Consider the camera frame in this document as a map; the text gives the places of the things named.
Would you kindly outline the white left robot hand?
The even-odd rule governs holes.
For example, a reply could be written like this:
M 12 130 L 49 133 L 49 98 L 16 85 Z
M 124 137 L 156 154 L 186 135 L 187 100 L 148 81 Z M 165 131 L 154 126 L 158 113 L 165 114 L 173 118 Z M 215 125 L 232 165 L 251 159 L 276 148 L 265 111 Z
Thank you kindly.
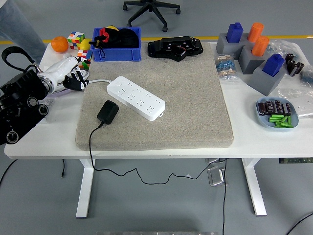
M 64 89 L 73 91 L 84 90 L 89 83 L 87 80 L 89 73 L 80 70 L 78 66 L 80 62 L 90 63 L 85 58 L 71 56 L 39 73 L 38 77 L 45 85 L 48 94 L 57 93 Z

